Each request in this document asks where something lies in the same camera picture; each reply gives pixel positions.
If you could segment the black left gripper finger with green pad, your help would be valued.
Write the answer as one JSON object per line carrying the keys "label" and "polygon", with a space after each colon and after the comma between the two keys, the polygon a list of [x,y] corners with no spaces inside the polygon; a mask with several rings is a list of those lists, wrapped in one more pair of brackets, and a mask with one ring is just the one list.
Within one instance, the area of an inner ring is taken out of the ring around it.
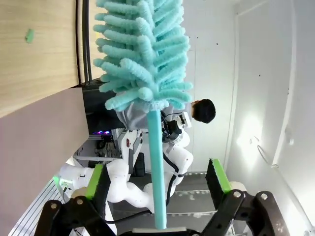
{"label": "black left gripper finger with green pad", "polygon": [[105,206],[111,181],[107,168],[97,165],[89,181],[86,194],[63,204],[49,200],[43,206],[36,236],[68,236],[84,227],[91,236],[114,236],[105,222]]}

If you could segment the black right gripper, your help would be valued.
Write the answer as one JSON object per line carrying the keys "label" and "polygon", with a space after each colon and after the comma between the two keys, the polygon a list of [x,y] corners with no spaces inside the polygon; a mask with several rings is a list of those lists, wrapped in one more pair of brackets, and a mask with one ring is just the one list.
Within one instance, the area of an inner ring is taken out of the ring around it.
{"label": "black right gripper", "polygon": [[[183,119],[175,116],[168,121],[161,116],[162,142],[177,140],[182,134]],[[269,191],[256,195],[233,189],[218,159],[210,159],[206,173],[216,213],[200,233],[202,236],[224,236],[234,221],[243,221],[253,236],[288,236],[288,227],[278,204]]]}

